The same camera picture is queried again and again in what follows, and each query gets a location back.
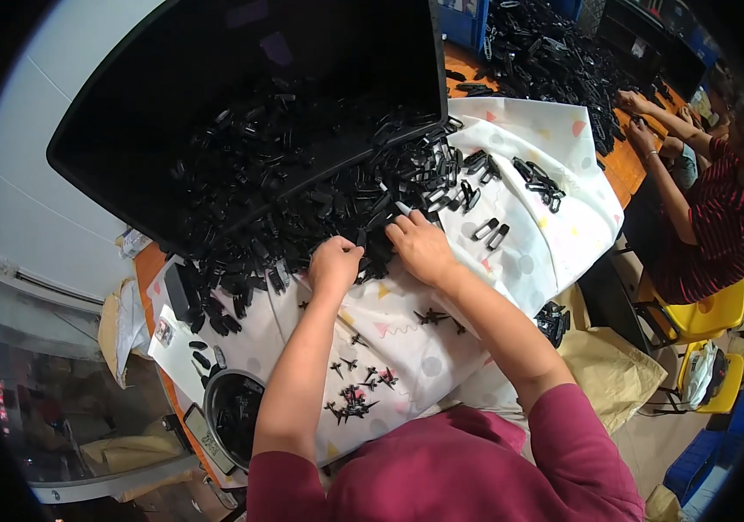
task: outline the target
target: sticker label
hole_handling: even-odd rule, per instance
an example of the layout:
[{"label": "sticker label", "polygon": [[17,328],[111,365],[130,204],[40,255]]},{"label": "sticker label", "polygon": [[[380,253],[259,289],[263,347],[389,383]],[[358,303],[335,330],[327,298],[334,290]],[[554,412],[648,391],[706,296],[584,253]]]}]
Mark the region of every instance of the sticker label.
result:
[{"label": "sticker label", "polygon": [[169,348],[171,343],[171,337],[174,334],[174,330],[166,319],[160,319],[157,323],[157,329],[155,329],[155,338],[160,341],[163,348]]}]

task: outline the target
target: wooden table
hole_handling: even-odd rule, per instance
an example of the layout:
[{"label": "wooden table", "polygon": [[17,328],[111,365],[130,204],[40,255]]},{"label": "wooden table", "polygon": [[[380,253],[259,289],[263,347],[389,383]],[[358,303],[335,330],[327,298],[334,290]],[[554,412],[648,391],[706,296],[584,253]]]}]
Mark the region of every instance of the wooden table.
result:
[{"label": "wooden table", "polygon": [[[468,78],[469,82],[473,81],[471,78],[475,76],[477,69],[480,68],[479,60],[476,57],[473,57],[470,53],[465,52],[460,47],[456,47],[450,43],[445,43],[444,46],[444,64],[446,68],[464,74],[464,76]],[[459,82],[456,80],[447,79],[447,86],[450,87],[450,94],[454,98],[462,98],[465,96],[464,92],[455,89],[456,84],[458,83]],[[496,82],[492,82],[487,78],[482,79],[480,83],[486,84],[492,89],[497,89]],[[671,105],[667,100],[661,99],[658,94],[657,96],[669,111],[675,113],[679,107],[685,104],[685,102],[677,94],[674,94],[672,90],[671,94],[673,99],[676,101],[673,105]],[[627,125],[630,121],[630,117],[621,110],[616,110],[616,112],[618,120],[621,122],[622,126]],[[664,127],[652,118],[648,118],[648,123],[659,130],[664,130]],[[612,185],[612,189],[616,192],[618,201],[621,203],[621,208],[627,207],[631,195],[636,193],[645,176],[644,167],[641,165],[638,156],[627,142],[622,143],[616,140],[615,149],[606,157],[601,157],[601,155],[598,154],[598,159],[607,166],[604,170],[604,174]],[[140,254],[138,254],[134,259],[134,266],[137,271],[137,285],[140,287],[140,300],[142,301],[143,309],[146,312],[146,324],[149,328],[150,335],[154,335],[155,318],[151,309],[151,299],[146,295],[146,290],[152,280],[154,280],[160,272],[160,269],[163,268],[163,265],[166,264],[164,257],[163,253],[160,252],[160,249],[157,247],[157,244],[151,244],[148,245],[145,250],[140,252]],[[183,423],[182,419],[184,409],[177,403],[175,396],[175,383],[162,369],[158,367],[158,370],[160,371],[160,379],[163,381],[163,388],[166,390],[169,401],[177,413],[178,418],[181,419],[180,422]],[[187,433],[189,442],[195,449],[195,453],[200,462],[204,465],[204,468],[208,470],[208,473],[216,480],[216,483],[220,484],[218,478],[212,473],[207,458],[200,450],[200,445],[197,440],[192,437],[192,434],[186,426],[184,426],[184,431]]]}]

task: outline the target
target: red striped shirt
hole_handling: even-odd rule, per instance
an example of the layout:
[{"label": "red striped shirt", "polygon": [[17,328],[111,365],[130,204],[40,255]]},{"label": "red striped shirt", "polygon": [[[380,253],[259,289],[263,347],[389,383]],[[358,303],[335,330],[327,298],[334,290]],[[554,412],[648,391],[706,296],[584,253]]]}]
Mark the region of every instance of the red striped shirt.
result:
[{"label": "red striped shirt", "polygon": [[724,140],[711,139],[711,166],[685,193],[697,245],[683,243],[665,219],[664,254],[649,269],[668,304],[700,301],[744,277],[744,186],[737,157]]}]

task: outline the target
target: white wall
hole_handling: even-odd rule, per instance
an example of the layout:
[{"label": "white wall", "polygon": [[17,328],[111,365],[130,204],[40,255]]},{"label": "white wall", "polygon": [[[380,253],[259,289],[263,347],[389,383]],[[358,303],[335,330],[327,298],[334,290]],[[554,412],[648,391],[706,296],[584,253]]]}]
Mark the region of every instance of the white wall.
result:
[{"label": "white wall", "polygon": [[114,240],[126,230],[47,164],[70,102],[107,53],[161,0],[63,0],[10,71],[0,96],[0,261],[104,300],[133,275]]}]

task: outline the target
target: white patterned cloth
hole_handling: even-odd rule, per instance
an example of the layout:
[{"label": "white patterned cloth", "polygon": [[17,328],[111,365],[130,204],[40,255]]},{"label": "white patterned cloth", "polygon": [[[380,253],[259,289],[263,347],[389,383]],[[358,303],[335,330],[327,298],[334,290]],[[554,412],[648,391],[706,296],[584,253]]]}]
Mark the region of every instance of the white patterned cloth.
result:
[{"label": "white patterned cloth", "polygon": [[[450,144],[465,155],[479,149],[491,153],[502,169],[502,180],[481,187],[481,200],[469,214],[440,212],[448,240],[465,266],[533,317],[612,246],[623,218],[621,205],[597,166],[586,109],[529,100],[472,98],[450,100],[450,114],[465,123],[463,130],[450,135]],[[524,188],[524,181],[511,166],[515,156],[536,162],[565,191],[557,214],[548,211],[539,194]],[[474,188],[479,186],[472,175],[461,179]],[[488,252],[483,241],[471,241],[470,235],[492,217],[508,224],[510,232],[500,248]],[[433,308],[446,310],[468,327],[458,311],[445,306],[397,259],[388,268],[388,277],[354,287],[344,299],[329,359],[342,363],[343,378],[327,371],[323,403],[334,401],[341,408],[340,390],[363,381],[367,367],[378,371],[389,368],[398,381],[394,389],[384,384],[371,392],[363,388],[367,402],[380,401],[365,418],[352,417],[338,426],[331,412],[321,413],[317,427],[320,465],[416,418],[489,359],[480,340],[469,332],[458,334],[451,319],[438,326],[420,325],[414,311],[424,315]],[[148,289],[155,317],[168,300],[163,273]],[[216,296],[232,310],[231,298],[220,291]],[[281,296],[257,291],[238,335],[220,338],[207,322],[200,335],[194,336],[185,325],[175,324],[177,333],[169,348],[162,348],[156,337],[150,354],[181,391],[189,390],[185,395],[190,401],[202,404],[202,388],[200,382],[195,385],[198,375],[186,348],[190,340],[201,338],[219,344],[230,368],[250,371],[267,381],[303,313],[299,305],[309,298],[304,278],[294,279]],[[352,344],[357,334],[367,347]],[[173,348],[176,344],[184,348]],[[357,368],[347,371],[340,358],[357,359]],[[227,485],[236,483],[233,479]]]}]

